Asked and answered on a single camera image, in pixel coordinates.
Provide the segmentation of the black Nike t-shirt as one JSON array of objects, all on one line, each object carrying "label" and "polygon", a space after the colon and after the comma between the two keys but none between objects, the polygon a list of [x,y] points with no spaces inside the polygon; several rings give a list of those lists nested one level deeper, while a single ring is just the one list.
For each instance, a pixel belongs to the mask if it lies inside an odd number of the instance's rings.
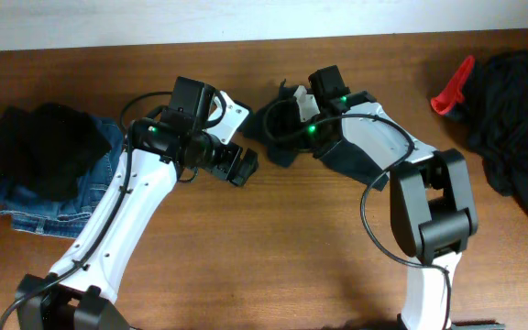
[{"label": "black Nike t-shirt", "polygon": [[294,97],[296,91],[295,86],[287,87],[282,82],[278,96],[248,117],[242,128],[243,136],[265,146],[268,160],[282,168],[290,167],[298,156],[309,154],[331,171],[370,184],[380,174],[380,166],[337,132],[338,123],[324,124],[293,141],[276,143],[272,140],[307,126],[300,118]]}]

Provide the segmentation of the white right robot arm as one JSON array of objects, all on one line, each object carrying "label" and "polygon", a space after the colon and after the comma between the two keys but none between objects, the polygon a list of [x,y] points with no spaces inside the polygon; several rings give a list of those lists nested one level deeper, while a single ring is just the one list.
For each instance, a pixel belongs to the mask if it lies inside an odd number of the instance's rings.
[{"label": "white right robot arm", "polygon": [[379,167],[371,180],[390,184],[390,228],[402,251],[397,257],[368,236],[389,259],[408,270],[400,329],[452,329],[453,279],[478,217],[465,158],[440,151],[393,121],[364,93],[315,96],[320,109],[339,125],[343,140]]}]

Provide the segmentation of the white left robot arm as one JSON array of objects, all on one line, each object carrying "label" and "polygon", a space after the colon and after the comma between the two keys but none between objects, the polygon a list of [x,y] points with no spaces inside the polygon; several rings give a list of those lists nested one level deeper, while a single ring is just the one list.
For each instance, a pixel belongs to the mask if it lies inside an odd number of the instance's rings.
[{"label": "white left robot arm", "polygon": [[11,311],[22,329],[128,329],[116,308],[120,284],[150,218],[185,168],[204,169],[242,186],[258,155],[232,137],[244,115],[204,126],[141,118],[131,123],[126,149],[108,190],[85,228],[44,278],[26,275]]}]

